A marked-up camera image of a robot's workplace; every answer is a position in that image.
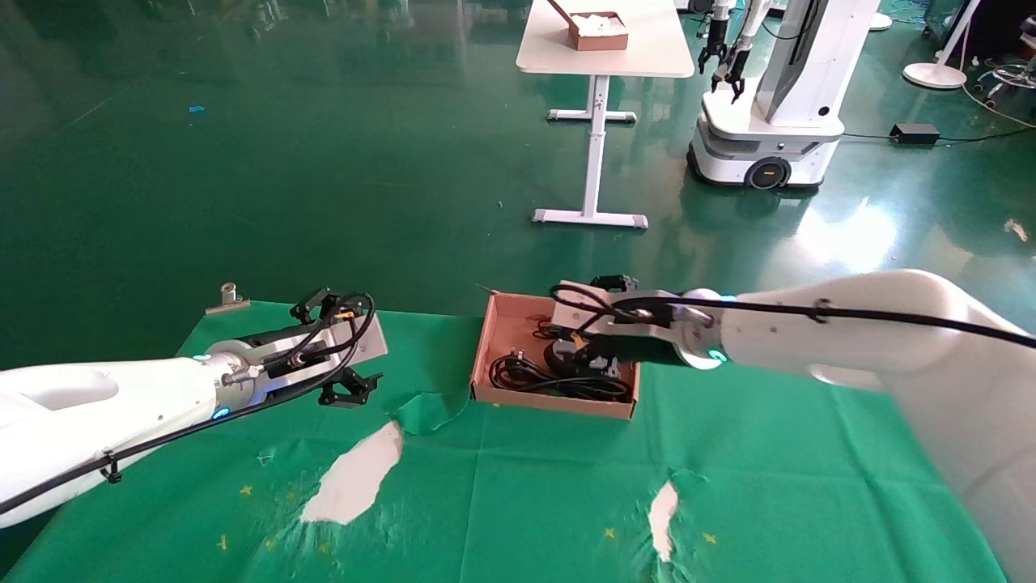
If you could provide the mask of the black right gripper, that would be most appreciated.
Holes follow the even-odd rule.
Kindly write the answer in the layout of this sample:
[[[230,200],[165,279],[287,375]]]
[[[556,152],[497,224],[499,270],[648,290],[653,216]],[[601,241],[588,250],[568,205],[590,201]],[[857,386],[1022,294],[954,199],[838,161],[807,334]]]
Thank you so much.
[[[637,291],[639,282],[629,275],[592,278],[591,287],[614,294]],[[655,363],[689,368],[677,343],[650,336],[595,336],[596,355],[573,355],[567,361],[570,377],[607,377],[622,379],[621,363]]]

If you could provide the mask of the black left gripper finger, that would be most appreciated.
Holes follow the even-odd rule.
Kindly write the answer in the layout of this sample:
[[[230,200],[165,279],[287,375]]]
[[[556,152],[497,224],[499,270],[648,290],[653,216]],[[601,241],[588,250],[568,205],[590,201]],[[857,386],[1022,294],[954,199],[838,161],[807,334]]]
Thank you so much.
[[[335,407],[366,405],[370,395],[377,390],[382,377],[384,377],[382,372],[363,377],[353,368],[341,369],[321,386],[319,405]]]
[[[295,318],[303,326],[323,321],[352,320],[362,315],[362,296],[338,294],[330,287],[315,289],[306,299],[290,309],[290,317]]]

